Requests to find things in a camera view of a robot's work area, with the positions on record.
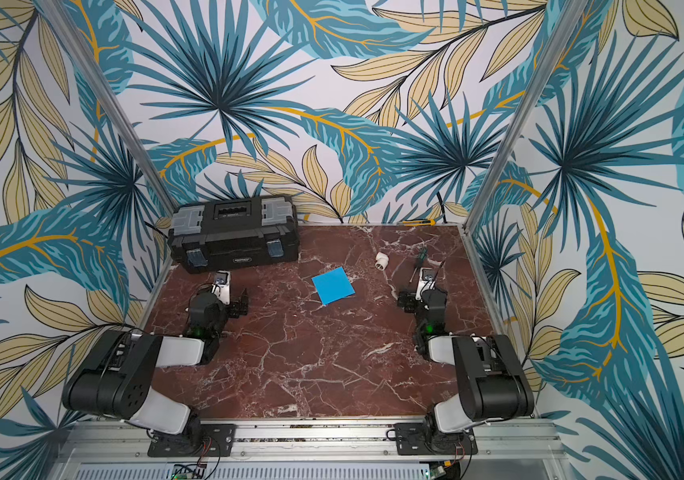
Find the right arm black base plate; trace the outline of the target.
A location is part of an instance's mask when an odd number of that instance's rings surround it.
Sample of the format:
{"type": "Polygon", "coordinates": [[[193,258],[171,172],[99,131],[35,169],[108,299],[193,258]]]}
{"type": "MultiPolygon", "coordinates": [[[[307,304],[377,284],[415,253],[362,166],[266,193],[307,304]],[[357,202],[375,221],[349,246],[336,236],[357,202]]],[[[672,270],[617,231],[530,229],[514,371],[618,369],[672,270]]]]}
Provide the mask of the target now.
{"type": "Polygon", "coordinates": [[[469,456],[478,453],[477,443],[469,433],[444,433],[419,422],[396,423],[394,441],[401,456],[469,456]]]}

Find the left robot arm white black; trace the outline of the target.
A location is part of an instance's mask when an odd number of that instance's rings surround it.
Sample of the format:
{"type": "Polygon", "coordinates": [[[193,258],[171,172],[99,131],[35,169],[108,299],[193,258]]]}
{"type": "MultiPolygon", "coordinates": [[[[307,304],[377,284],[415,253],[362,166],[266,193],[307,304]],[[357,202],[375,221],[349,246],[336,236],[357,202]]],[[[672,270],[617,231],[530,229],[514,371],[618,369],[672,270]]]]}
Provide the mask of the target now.
{"type": "Polygon", "coordinates": [[[160,368],[211,363],[227,322],[246,315],[248,308],[247,291],[225,301],[219,291],[203,289],[190,301],[181,336],[104,334],[67,382],[64,407],[143,429],[151,439],[151,458],[230,456],[235,426],[204,423],[195,408],[155,390],[153,378],[160,368]]]}

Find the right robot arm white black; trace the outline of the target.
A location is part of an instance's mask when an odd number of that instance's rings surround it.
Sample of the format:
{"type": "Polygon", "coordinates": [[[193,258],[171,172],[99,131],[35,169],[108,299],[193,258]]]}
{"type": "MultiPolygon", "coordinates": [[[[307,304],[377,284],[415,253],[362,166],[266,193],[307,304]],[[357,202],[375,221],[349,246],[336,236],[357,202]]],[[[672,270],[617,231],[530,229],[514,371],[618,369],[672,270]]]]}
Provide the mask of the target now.
{"type": "Polygon", "coordinates": [[[394,426],[401,456],[471,455],[474,429],[533,413],[522,364],[506,335],[460,335],[446,329],[448,295],[437,288],[401,291],[397,304],[415,316],[415,349],[431,363],[454,368],[457,393],[428,410],[420,423],[394,426]]]}

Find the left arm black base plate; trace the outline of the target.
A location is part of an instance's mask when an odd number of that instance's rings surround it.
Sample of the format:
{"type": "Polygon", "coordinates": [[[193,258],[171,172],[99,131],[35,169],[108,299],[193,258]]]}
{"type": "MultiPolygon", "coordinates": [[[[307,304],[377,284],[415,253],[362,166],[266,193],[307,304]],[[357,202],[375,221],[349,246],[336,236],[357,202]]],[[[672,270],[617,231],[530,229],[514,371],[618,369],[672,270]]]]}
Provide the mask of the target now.
{"type": "Polygon", "coordinates": [[[237,426],[235,424],[204,423],[186,427],[177,435],[153,433],[148,456],[162,457],[229,457],[237,426]]]}

